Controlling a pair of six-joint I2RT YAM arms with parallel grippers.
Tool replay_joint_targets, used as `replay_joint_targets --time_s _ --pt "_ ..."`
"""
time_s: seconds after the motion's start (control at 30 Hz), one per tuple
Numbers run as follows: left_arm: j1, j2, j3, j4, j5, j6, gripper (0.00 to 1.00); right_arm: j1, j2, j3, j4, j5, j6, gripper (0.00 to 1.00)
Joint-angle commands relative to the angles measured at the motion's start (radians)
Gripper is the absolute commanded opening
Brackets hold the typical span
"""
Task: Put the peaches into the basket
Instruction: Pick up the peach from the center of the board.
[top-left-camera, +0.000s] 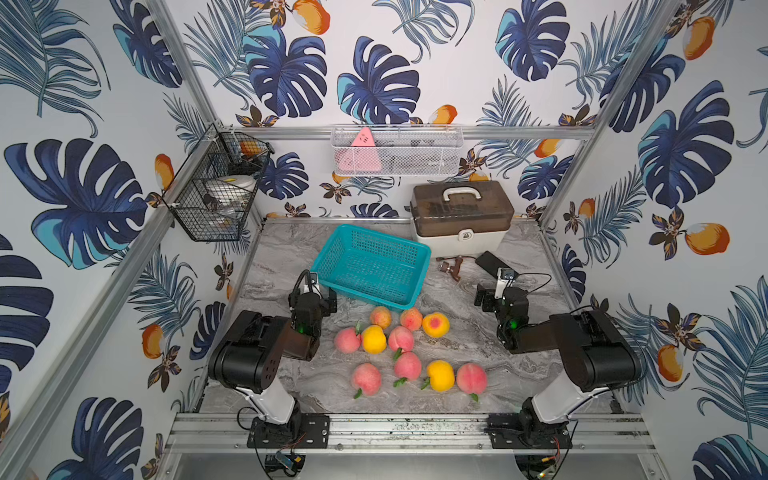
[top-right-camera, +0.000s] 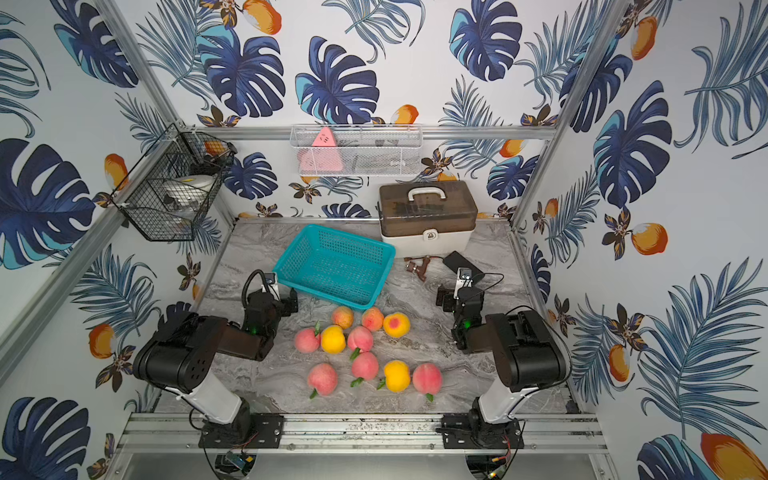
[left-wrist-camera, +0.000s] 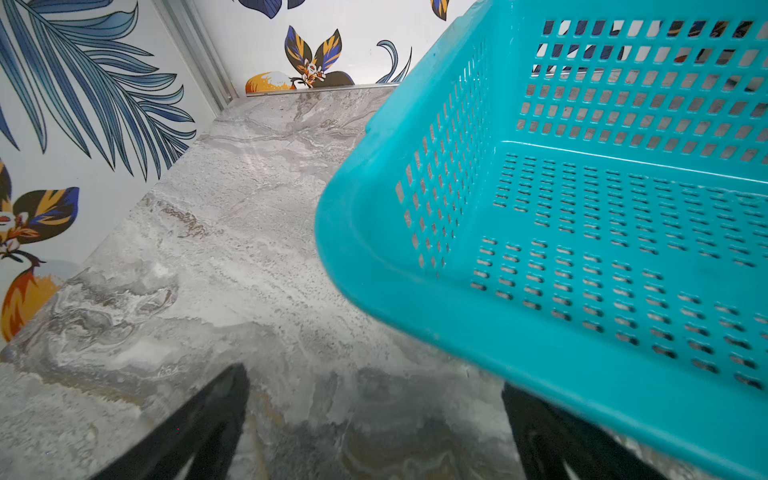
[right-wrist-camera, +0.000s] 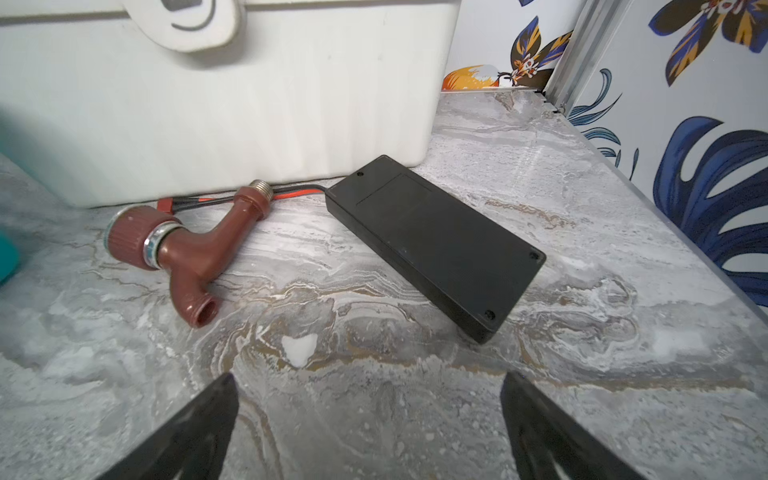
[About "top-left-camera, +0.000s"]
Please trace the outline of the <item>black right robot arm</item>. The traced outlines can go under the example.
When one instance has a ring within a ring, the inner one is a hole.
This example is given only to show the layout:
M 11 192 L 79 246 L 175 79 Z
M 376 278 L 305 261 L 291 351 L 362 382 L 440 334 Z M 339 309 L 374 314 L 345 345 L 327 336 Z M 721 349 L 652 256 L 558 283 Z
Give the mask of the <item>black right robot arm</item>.
M 523 403 L 517 420 L 524 429 L 564 425 L 586 401 L 640 379 L 638 355 L 608 316 L 578 308 L 531 323 L 529 292 L 508 286 L 502 290 L 478 286 L 474 304 L 497 320 L 496 336 L 511 354 L 556 351 L 563 371 L 543 390 Z

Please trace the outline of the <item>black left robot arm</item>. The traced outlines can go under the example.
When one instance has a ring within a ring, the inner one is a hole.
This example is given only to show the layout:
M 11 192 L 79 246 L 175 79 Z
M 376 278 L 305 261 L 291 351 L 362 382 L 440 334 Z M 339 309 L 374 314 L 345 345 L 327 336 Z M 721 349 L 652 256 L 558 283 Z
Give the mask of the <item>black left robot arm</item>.
M 213 350 L 208 378 L 239 393 L 268 426 L 291 426 L 301 416 L 297 401 L 278 379 L 284 357 L 311 361 L 322 322 L 337 312 L 337 295 L 319 288 L 318 275 L 301 272 L 288 296 L 290 315 L 243 310 Z

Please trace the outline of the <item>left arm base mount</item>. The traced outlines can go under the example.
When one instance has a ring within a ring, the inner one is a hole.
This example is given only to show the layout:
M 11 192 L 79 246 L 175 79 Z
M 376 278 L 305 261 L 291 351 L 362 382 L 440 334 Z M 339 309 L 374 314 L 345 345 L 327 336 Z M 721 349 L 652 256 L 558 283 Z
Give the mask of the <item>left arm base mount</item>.
M 323 414 L 293 415 L 285 424 L 254 418 L 246 445 L 250 449 L 326 449 L 331 418 Z

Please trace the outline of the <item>yellow red peach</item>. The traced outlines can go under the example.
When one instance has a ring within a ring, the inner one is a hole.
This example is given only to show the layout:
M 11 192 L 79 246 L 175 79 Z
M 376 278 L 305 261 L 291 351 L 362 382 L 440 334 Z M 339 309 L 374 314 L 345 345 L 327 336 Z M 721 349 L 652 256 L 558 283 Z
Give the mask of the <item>yellow red peach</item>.
M 431 338 L 441 338 L 450 331 L 450 321 L 442 313 L 432 313 L 423 317 L 423 331 Z

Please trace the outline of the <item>teal plastic basket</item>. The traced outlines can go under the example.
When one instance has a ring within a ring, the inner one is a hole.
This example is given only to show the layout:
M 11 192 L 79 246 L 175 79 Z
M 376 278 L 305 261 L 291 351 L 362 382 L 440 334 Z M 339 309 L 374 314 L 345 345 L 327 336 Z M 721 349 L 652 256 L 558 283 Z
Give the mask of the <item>teal plastic basket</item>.
M 424 244 L 345 224 L 331 234 L 310 271 L 338 294 L 404 311 L 415 306 L 430 259 Z

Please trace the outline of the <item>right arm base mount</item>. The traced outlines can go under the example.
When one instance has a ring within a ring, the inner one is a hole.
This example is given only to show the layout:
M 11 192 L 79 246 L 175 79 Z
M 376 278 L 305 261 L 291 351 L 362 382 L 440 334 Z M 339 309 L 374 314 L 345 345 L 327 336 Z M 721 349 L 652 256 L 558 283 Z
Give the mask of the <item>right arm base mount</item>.
M 552 450 L 572 446 L 567 422 L 542 423 L 529 412 L 490 414 L 484 432 L 493 449 Z

